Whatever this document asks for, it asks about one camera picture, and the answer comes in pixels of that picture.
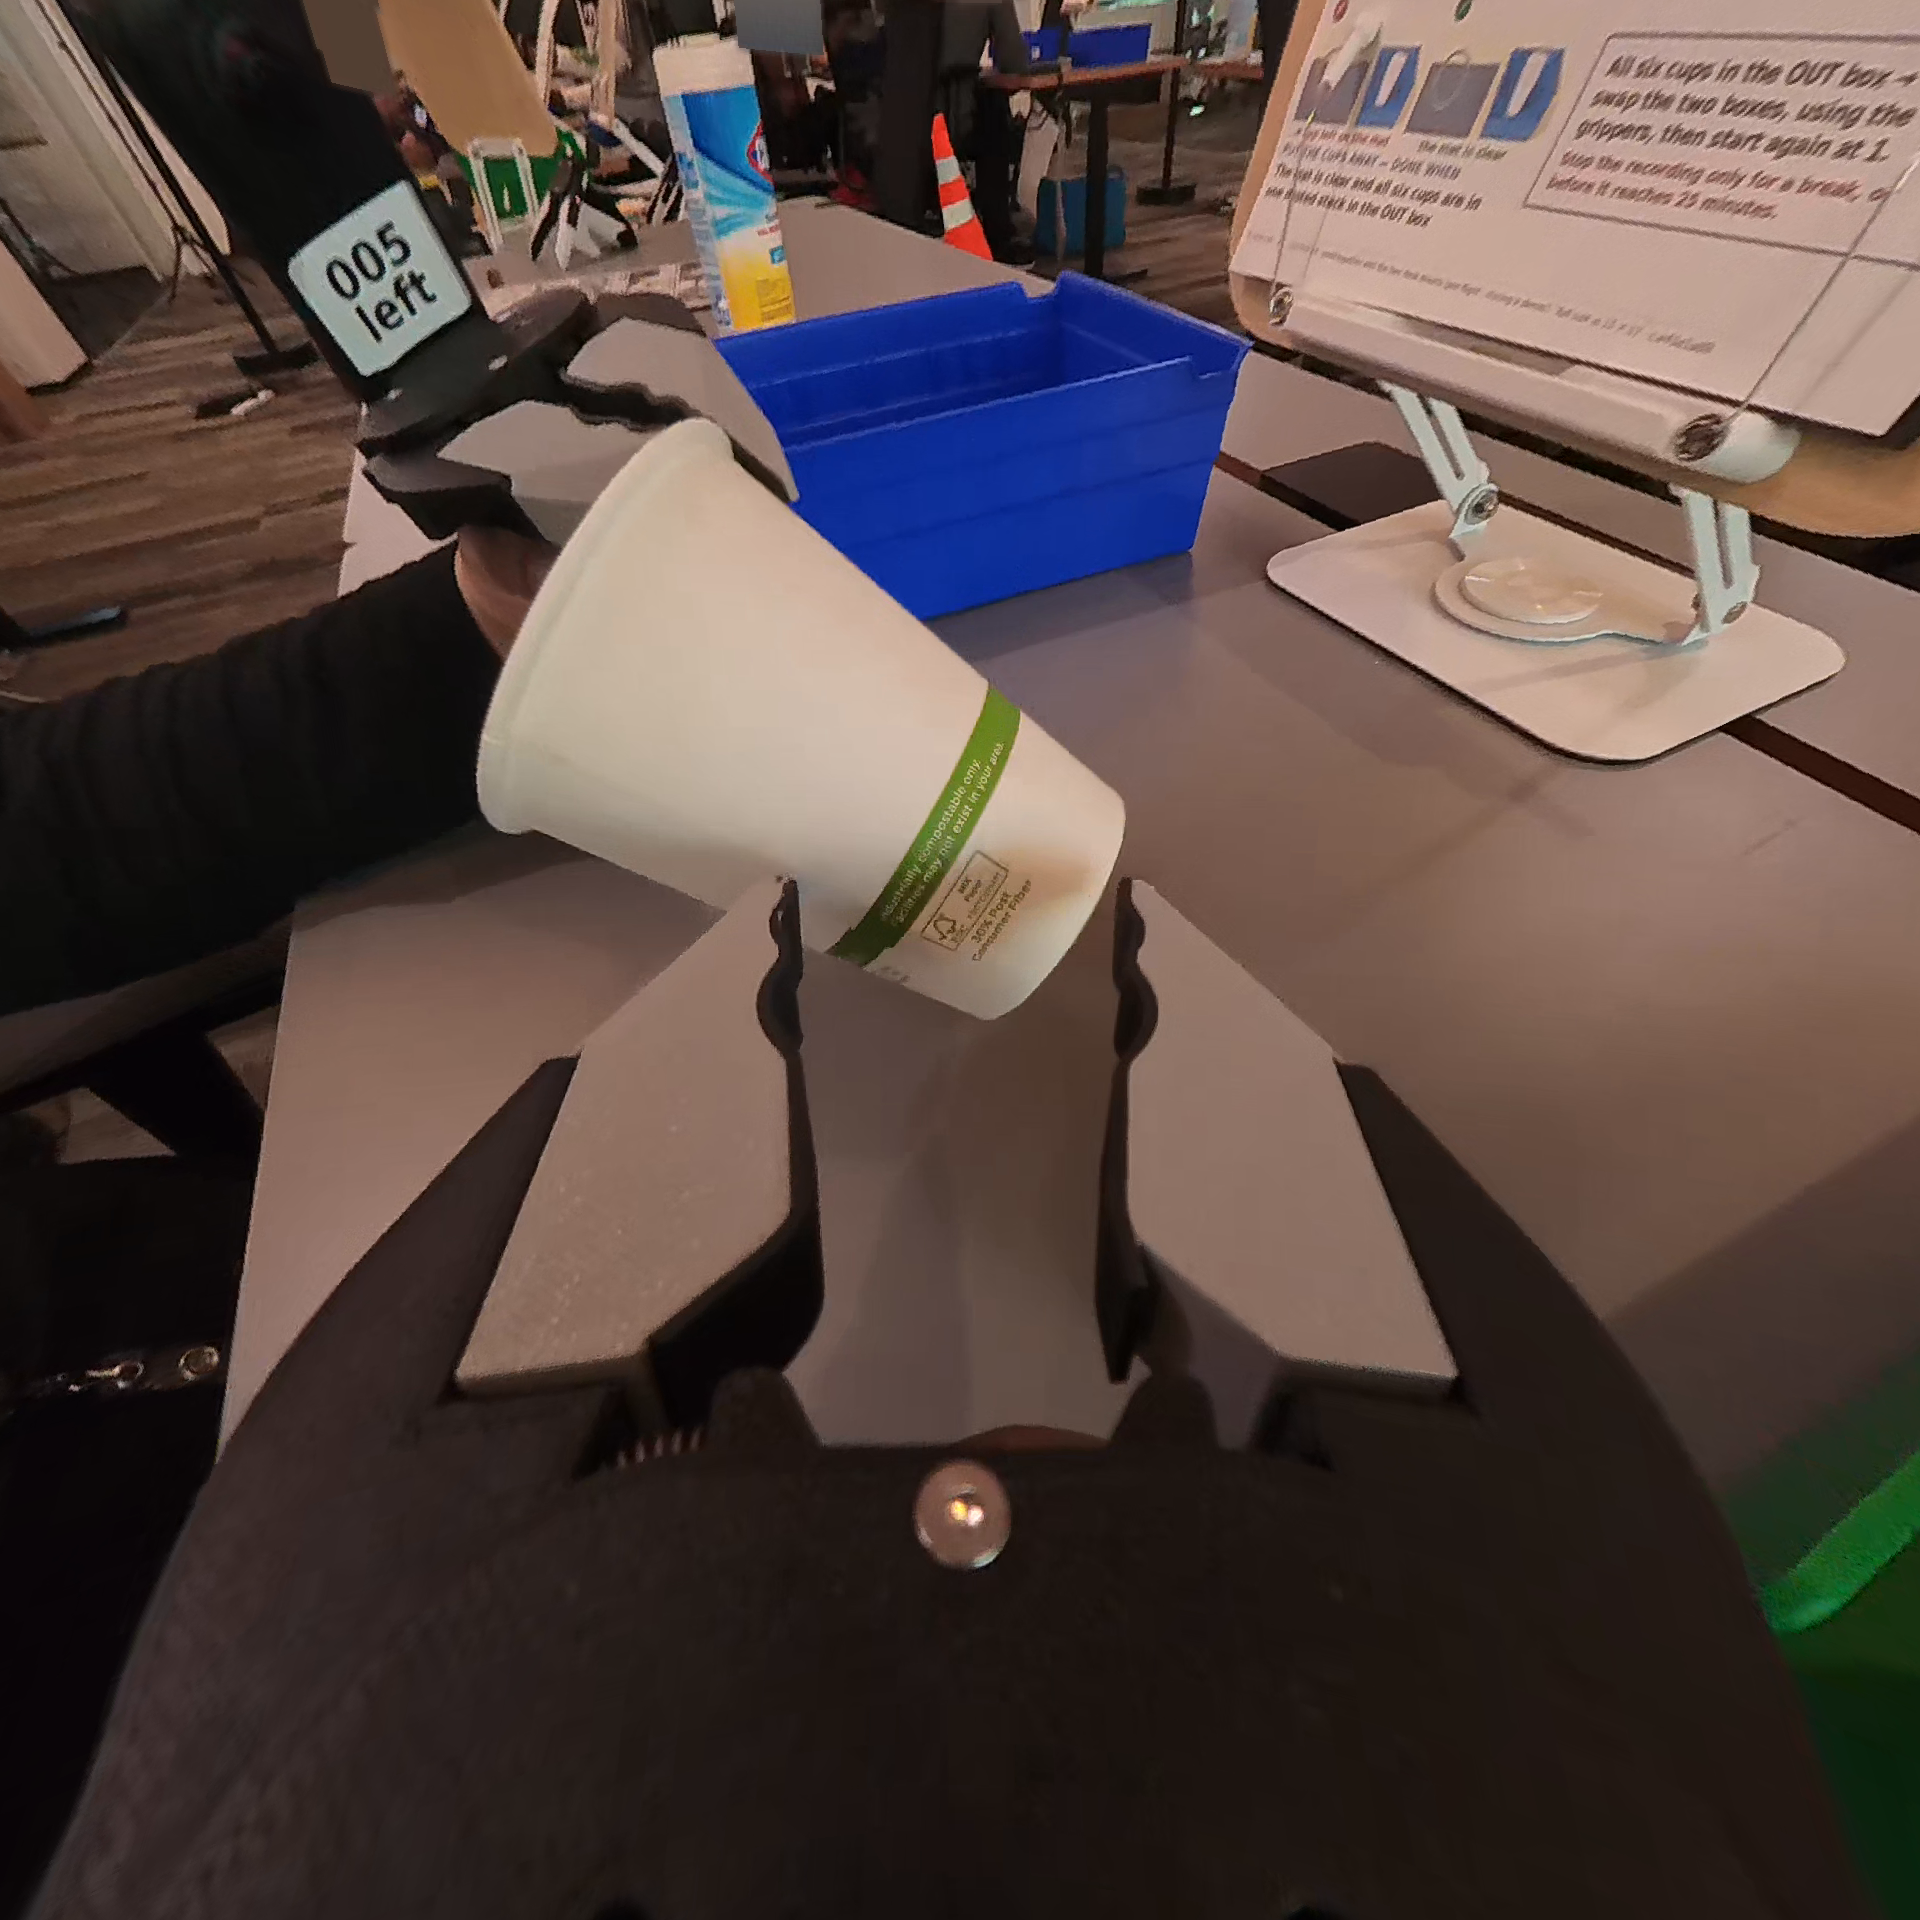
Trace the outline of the white paper cup green band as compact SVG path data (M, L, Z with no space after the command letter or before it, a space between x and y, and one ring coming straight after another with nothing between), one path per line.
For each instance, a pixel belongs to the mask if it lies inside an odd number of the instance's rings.
M475 796L499 831L716 908L794 879L807 948L978 1020L1064 963L1124 827L1112 787L708 421L647 439L564 541Z

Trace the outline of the green plastic bin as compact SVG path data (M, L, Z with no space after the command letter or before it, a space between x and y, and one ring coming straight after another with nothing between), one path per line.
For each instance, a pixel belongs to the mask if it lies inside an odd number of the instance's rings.
M1862 1872L1887 1916L1916 1918L1916 1397L1795 1435L1724 1508Z

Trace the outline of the brown desk black legs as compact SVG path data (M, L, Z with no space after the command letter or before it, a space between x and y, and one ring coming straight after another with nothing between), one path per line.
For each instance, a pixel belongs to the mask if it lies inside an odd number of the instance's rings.
M1104 282L1110 253L1110 176L1112 176L1112 108L1132 99L1153 80L1180 78L1188 61L1185 55L1153 55L1129 63L1071 63L1068 59L1046 63L1017 76L983 71L980 85L1001 93L1039 91L1051 93L1059 102L1088 102L1088 184L1083 208L1083 263L1082 275Z

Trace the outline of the blue floor container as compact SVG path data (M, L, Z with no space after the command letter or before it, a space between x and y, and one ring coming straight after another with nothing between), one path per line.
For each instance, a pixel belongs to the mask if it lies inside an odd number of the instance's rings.
M1106 198L1103 208L1104 252L1114 253L1128 239L1128 208L1132 198L1129 176L1121 164L1106 173ZM1035 184L1034 239L1039 256L1086 253L1088 223L1088 176L1046 176Z

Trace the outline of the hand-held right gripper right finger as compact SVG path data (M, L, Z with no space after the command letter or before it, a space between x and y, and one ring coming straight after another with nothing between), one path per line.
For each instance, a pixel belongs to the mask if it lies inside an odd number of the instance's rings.
M1153 885L1114 900L1097 1341L1114 1383L1215 1404L1295 1383L1418 1400L1457 1357L1332 1047Z

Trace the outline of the tan wooden board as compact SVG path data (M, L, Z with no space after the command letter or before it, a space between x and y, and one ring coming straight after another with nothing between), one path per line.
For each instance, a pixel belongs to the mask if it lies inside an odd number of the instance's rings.
M492 2L375 2L396 78L455 154L516 142L528 159L560 150L560 123Z

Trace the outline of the blue plastic bin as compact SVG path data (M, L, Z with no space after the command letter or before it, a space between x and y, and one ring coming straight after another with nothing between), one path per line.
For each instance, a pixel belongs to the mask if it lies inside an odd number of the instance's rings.
M1251 350L1076 271L719 347L798 514L922 620L1191 551Z

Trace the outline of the person's left forearm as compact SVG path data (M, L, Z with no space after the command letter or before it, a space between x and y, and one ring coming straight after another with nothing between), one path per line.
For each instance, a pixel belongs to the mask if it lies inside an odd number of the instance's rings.
M2 1011L227 952L478 818L505 660L455 543L180 662L6 714Z

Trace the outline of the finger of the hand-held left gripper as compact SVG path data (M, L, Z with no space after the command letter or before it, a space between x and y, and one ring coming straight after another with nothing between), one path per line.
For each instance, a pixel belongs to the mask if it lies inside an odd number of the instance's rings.
M560 370L560 396L595 423L672 426L705 419L737 460L786 506L801 485L756 397L716 341L675 298L593 298L584 346Z
M516 400L468 423L441 456L502 475L520 514L560 548L652 436L652 426L586 419L553 400Z

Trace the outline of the instruction sheet on stand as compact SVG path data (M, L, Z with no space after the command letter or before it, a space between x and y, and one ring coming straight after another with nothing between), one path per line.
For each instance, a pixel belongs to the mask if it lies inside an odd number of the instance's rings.
M1296 19L1263 127L1306 46ZM1259 134L1249 173L1270 154ZM1652 762L1840 671L1831 635L1763 607L1755 516L1831 536L1916 532L1916 421L1904 439L1868 439L1371 306L1299 302L1233 267L1231 285L1259 341L1369 376L1435 491L1281 552L1272 586L1550 749Z

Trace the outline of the orange striped traffic cone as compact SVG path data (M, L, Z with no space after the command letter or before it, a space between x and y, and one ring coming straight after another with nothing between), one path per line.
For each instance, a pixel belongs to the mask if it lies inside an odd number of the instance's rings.
M936 190L939 198L945 245L950 250L966 252L974 258L993 261L990 236L977 214L977 205L969 195L969 181L953 150L953 139L946 126L946 116L943 112L936 112L930 116L930 156L936 168Z

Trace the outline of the printed instruction sheet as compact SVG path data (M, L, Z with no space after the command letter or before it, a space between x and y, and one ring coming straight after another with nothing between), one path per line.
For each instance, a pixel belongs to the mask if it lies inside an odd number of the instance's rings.
M1900 442L1916 2L1299 14L1233 275Z

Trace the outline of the person's left hand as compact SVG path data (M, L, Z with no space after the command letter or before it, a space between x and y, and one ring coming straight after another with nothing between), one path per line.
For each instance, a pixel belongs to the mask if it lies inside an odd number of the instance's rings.
M455 583L473 627L496 658L507 658L560 548L547 539L487 526L455 536Z

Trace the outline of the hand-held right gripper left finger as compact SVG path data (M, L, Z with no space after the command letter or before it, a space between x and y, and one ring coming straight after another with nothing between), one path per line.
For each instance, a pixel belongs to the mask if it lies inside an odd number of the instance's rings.
M455 1383L706 1410L826 1308L801 886L756 883L582 1047Z

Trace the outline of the white wipes canister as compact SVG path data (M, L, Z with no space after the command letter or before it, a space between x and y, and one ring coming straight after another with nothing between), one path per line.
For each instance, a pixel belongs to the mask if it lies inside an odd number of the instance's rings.
M712 311L729 331L794 323L752 55L713 32L667 39L656 47L656 83Z

